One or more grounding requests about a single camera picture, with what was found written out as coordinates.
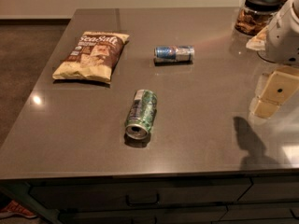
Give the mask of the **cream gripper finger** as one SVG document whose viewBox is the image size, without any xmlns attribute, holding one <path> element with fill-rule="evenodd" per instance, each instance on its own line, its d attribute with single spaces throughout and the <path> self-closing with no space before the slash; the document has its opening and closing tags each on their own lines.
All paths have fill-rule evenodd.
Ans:
<svg viewBox="0 0 299 224">
<path fill-rule="evenodd" d="M 268 119 L 298 90 L 299 69 L 280 66 L 271 74 L 260 76 L 249 111 L 256 117 Z"/>
</svg>

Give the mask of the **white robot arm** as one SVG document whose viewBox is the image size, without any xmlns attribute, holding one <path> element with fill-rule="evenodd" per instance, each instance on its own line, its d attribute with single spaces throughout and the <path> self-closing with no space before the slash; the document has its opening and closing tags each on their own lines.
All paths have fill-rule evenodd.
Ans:
<svg viewBox="0 0 299 224">
<path fill-rule="evenodd" d="M 299 88 L 299 0 L 288 0 L 246 48 L 278 64 L 271 74 L 262 75 L 250 105 L 255 116 L 268 119 Z"/>
</svg>

